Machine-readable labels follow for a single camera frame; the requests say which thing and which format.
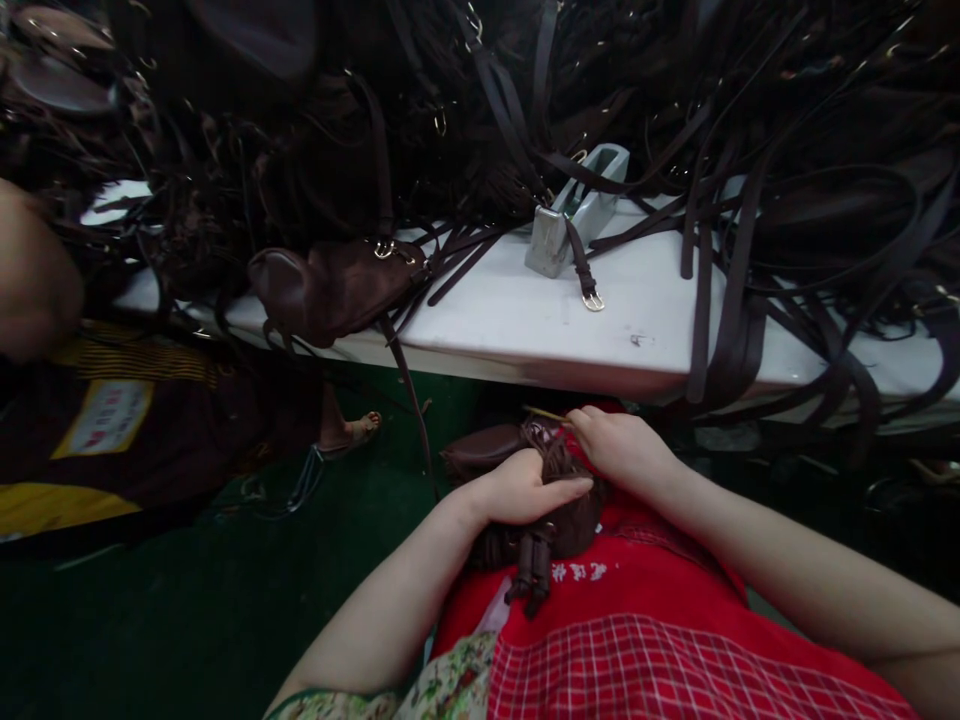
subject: brown leather bag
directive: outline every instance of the brown leather bag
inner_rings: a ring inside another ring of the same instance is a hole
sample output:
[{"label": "brown leather bag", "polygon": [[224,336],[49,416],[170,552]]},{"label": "brown leather bag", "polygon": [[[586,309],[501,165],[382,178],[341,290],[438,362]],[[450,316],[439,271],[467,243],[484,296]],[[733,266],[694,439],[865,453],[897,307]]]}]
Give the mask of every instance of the brown leather bag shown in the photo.
[{"label": "brown leather bag", "polygon": [[247,272],[281,335],[328,348],[402,303],[426,276],[425,264],[423,251],[407,243],[321,242],[307,259],[268,248]]},{"label": "brown leather bag", "polygon": [[[570,454],[565,439],[551,432],[554,429],[540,418],[523,425],[497,425],[451,443],[440,455],[455,487],[485,475],[515,452],[530,447],[543,457],[544,483],[592,477]],[[524,614],[533,618],[550,595],[551,561],[580,555],[593,544],[606,495],[606,484],[594,478],[589,493],[534,523],[488,525],[473,545],[470,566],[491,572],[516,564],[517,574],[506,601],[529,597]]]}]

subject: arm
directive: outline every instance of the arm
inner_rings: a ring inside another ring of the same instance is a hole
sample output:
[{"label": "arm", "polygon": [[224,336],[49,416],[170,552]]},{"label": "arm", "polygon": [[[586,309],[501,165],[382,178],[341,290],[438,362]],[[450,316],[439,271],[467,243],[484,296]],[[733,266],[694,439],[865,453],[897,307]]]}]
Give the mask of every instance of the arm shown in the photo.
[{"label": "arm", "polygon": [[924,717],[960,716],[960,608],[713,484],[642,420],[570,420],[597,467],[733,567],[815,642],[859,660]]},{"label": "arm", "polygon": [[522,450],[444,498],[348,598],[267,712],[309,688],[374,694],[399,685],[480,531],[494,521],[533,522],[593,485],[587,479],[543,485],[542,464],[535,450]]},{"label": "arm", "polygon": [[0,354],[42,357],[80,323],[83,280],[42,208],[0,180]]}]

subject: white table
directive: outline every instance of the white table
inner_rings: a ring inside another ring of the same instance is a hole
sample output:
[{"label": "white table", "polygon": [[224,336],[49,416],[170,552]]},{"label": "white table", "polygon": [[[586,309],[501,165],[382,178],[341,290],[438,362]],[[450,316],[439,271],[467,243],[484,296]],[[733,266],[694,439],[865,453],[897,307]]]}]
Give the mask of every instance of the white table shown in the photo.
[{"label": "white table", "polygon": [[[620,200],[602,235],[635,224],[643,212]],[[602,393],[643,403],[663,403],[682,394],[690,369],[695,280],[680,277],[680,235],[665,232],[636,240],[591,263],[606,309],[588,311],[573,268],[559,278],[542,277],[524,266],[528,236],[503,237],[435,307],[420,309],[402,335],[414,370],[562,390]],[[719,324],[723,274],[714,268],[711,352]],[[157,291],[149,274],[136,278],[118,305],[149,311]],[[212,312],[188,305],[187,312],[211,334]],[[266,347],[263,306],[250,295],[227,312],[231,332]],[[940,370],[940,350],[921,330],[901,342],[866,335],[851,351],[873,374],[887,402],[926,390]],[[367,331],[344,338],[332,358],[393,366],[383,337]],[[824,362],[774,321],[768,321],[763,364],[750,393],[781,393],[815,379]],[[908,429],[960,419],[960,387],[922,416],[897,425]],[[798,409],[779,419],[798,421]]]}]

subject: wooden stick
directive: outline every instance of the wooden stick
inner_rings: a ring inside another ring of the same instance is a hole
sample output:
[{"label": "wooden stick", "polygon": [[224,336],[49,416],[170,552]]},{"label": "wooden stick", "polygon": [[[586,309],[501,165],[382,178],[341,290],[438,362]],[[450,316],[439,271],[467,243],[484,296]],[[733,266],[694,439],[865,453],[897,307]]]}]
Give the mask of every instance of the wooden stick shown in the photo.
[{"label": "wooden stick", "polygon": [[563,423],[570,422],[565,417],[554,415],[553,413],[547,412],[546,410],[541,410],[540,408],[531,407],[530,405],[521,405],[521,407],[527,412],[533,413],[534,415],[542,415],[543,417],[550,418],[551,420],[556,420],[558,422],[563,422]]}]

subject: red apron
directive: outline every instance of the red apron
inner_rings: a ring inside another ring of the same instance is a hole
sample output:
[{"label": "red apron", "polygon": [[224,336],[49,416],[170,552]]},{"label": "red apron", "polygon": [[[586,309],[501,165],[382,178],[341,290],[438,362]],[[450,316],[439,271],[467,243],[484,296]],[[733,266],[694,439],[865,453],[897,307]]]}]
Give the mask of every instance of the red apron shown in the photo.
[{"label": "red apron", "polygon": [[[532,621],[511,606],[490,717],[917,717],[862,665],[753,613],[736,576],[645,506],[616,494],[601,526],[553,563]],[[514,570],[461,578],[435,656],[475,631]]]}]

